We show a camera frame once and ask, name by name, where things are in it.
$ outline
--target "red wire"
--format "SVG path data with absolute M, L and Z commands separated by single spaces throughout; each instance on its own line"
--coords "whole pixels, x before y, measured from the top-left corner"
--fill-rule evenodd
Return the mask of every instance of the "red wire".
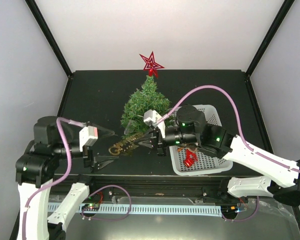
M 101 191 L 97 192 L 97 194 L 100 194 L 100 200 L 98 202 L 98 204 L 100 204 L 102 202 L 102 200 L 104 199 L 104 195 L 103 195 L 103 193 Z
M 240 202 L 242 202 L 245 206 L 246 206 L 246 208 L 248 209 L 248 205 L 247 204 L 245 204 L 245 202 L 239 197 L 239 200 L 240 200 Z

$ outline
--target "red gift ornament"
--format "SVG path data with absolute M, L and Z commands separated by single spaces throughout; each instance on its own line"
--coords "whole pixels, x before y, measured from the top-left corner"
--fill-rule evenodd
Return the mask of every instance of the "red gift ornament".
M 198 161 L 197 155 L 190 151 L 190 150 L 185 150 L 185 160 L 183 161 L 183 164 L 187 167 L 190 168 L 195 162 Z

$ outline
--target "gray wall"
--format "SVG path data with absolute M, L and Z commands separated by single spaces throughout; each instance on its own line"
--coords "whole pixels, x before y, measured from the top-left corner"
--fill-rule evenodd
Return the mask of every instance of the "gray wall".
M 300 159 L 300 0 L 295 1 L 252 77 L 274 153 Z
M 57 114 L 67 77 L 24 0 L 0 0 L 0 239 L 19 210 L 15 163 L 37 119 Z

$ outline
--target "pink cable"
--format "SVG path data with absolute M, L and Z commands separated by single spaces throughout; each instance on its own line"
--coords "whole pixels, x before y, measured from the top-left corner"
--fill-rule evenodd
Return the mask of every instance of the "pink cable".
M 234 110 L 234 114 L 235 114 L 235 118 L 236 118 L 236 123 L 237 123 L 237 126 L 238 126 L 238 131 L 239 131 L 239 135 L 243 141 L 243 144 L 246 146 L 247 149 L 249 149 L 250 151 L 254 151 L 254 149 L 252 147 L 250 147 L 244 137 L 244 134 L 242 132 L 242 127 L 241 127 L 241 122 L 240 122 L 240 117 L 239 117 L 239 112 L 238 112 L 238 109 L 237 109 L 237 106 L 234 102 L 234 100 L 230 97 L 230 95 L 225 91 L 223 90 L 222 88 L 218 87 L 218 86 L 214 86 L 214 85 L 203 85 L 203 86 L 198 86 L 194 89 L 192 89 L 191 91 L 189 91 L 186 95 L 184 95 L 179 101 L 178 103 L 166 114 L 164 115 L 162 118 L 160 118 L 155 126 L 157 126 L 159 123 L 163 122 L 164 120 L 166 120 L 176 109 L 177 107 L 180 106 L 180 104 L 187 98 L 189 97 L 191 94 L 195 93 L 196 91 L 199 91 L 199 90 L 202 90 L 202 89 L 215 89 L 215 90 L 218 90 L 219 92 L 223 93 L 223 95 L 226 96 L 226 98 L 229 100 L 229 102 L 231 103 L 232 107 L 233 107 L 233 110 Z M 281 167 L 284 167 L 286 169 L 290 169 L 290 167 L 288 165 L 285 165 L 281 162 L 278 162 L 268 156 L 265 156 L 263 155 L 262 153 L 260 152 L 256 152 L 255 154 L 259 155 L 260 157 L 263 157 L 269 161 L 271 161 L 272 163 L 275 163 L 275 164 L 278 164 L 280 165 Z M 300 169 L 296 169 L 296 168 L 292 168 L 291 169 L 292 171 L 295 171 L 295 172 L 298 172 L 300 173 Z
M 128 208 L 128 211 L 126 212 L 125 215 L 123 215 L 122 217 L 119 217 L 119 218 L 115 218 L 115 219 L 107 219 L 107 218 L 98 218 L 98 217 L 87 217 L 88 219 L 93 219 L 93 220 L 100 220 L 100 221 L 107 221 L 107 222 L 115 222 L 115 221 L 119 221 L 119 220 L 122 220 L 122 219 L 125 219 L 126 217 L 128 217 L 129 213 L 131 212 L 131 208 L 132 208 L 132 201 L 131 201 L 131 197 L 130 197 L 130 194 L 128 193 L 127 190 L 125 190 L 123 187 L 121 186 L 118 186 L 118 185 L 107 185 L 107 186 L 103 186 L 101 188 L 99 188 L 98 190 L 94 191 L 93 193 L 91 193 L 86 199 L 92 197 L 93 195 L 95 195 L 96 193 L 102 191 L 103 189 L 106 189 L 106 188 L 117 188 L 117 189 L 121 189 L 122 191 L 124 191 L 124 193 L 128 196 L 128 199 L 129 199 L 129 208 Z M 82 209 L 82 212 L 81 212 L 81 216 L 85 217 L 84 216 L 84 210 L 85 209 Z
M 75 125 L 75 126 L 78 126 L 78 127 L 81 127 L 81 128 L 84 128 L 86 125 L 85 123 L 83 122 L 78 122 L 78 121 L 73 121 L 73 120 L 69 120 L 69 119 L 66 119 L 66 118 L 63 118 L 63 117 L 58 117 L 56 119 L 56 126 L 58 128 L 58 131 L 59 131 L 59 134 L 60 134 L 60 137 L 62 139 L 62 142 L 63 142 L 63 145 L 64 145 L 64 148 L 65 148 L 65 152 L 66 152 L 66 159 L 67 159 L 67 168 L 66 168 L 66 171 L 65 171 L 65 174 L 60 177 L 59 179 L 51 182 L 50 184 L 48 185 L 45 185 L 45 186 L 42 186 L 41 188 L 39 188 L 37 191 L 35 191 L 29 198 L 28 200 L 26 201 L 26 204 L 25 204 L 25 208 L 26 209 L 29 209 L 30 208 L 30 202 L 31 200 L 40 192 L 48 189 L 48 188 L 51 188 L 52 186 L 55 186 L 59 183 L 61 183 L 63 180 L 65 180 L 69 173 L 70 173 L 70 170 L 71 170 L 71 166 L 72 166 L 72 159 L 71 159 L 71 152 L 70 152 L 70 148 L 69 148 L 69 145 L 68 145 L 68 142 L 67 142 L 67 138 L 66 138 L 66 135 L 65 135 L 65 132 L 62 128 L 62 125 L 61 125 L 61 122 L 65 122 L 65 123 L 68 123 L 68 124 L 71 124 L 71 125 Z M 27 213 L 28 211 L 26 210 L 24 213 L 23 213 L 23 219 L 22 219 L 22 240 L 26 240 L 26 221 L 27 221 Z
M 256 196 L 256 206 L 255 206 L 255 210 L 254 210 L 254 212 L 250 215 L 250 216 L 248 216 L 248 217 L 246 217 L 246 218 L 244 218 L 244 219 L 238 219 L 238 220 L 235 220 L 235 219 L 227 219 L 223 214 L 222 214 L 222 218 L 225 220 L 225 221 L 231 221 L 231 222 L 235 222 L 235 223 L 239 223 L 239 222 L 244 222 L 244 221 L 247 221 L 247 220 L 249 220 L 249 219 L 252 219 L 256 214 L 257 214 L 257 212 L 258 212 L 258 210 L 259 210 L 259 196 Z

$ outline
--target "white plastic basket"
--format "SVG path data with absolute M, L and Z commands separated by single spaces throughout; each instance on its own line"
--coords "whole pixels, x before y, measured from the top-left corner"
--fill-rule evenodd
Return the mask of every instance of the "white plastic basket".
M 194 107 L 202 112 L 204 112 L 205 119 L 208 124 L 214 124 L 221 126 L 220 118 L 218 112 L 214 106 L 211 105 L 194 105 Z M 176 117 L 176 113 L 180 107 L 178 107 L 172 116 Z M 173 170 L 176 174 L 181 176 L 198 176 L 207 174 L 216 174 L 224 171 L 228 171 L 232 168 L 233 162 L 227 161 L 225 159 L 219 159 L 217 157 L 210 157 L 204 155 L 202 152 L 196 152 L 198 161 L 194 162 L 191 167 L 186 167 L 184 165 L 184 160 L 186 158 L 186 150 L 182 149 L 178 152 L 177 146 L 169 147 L 170 156 L 172 160 Z

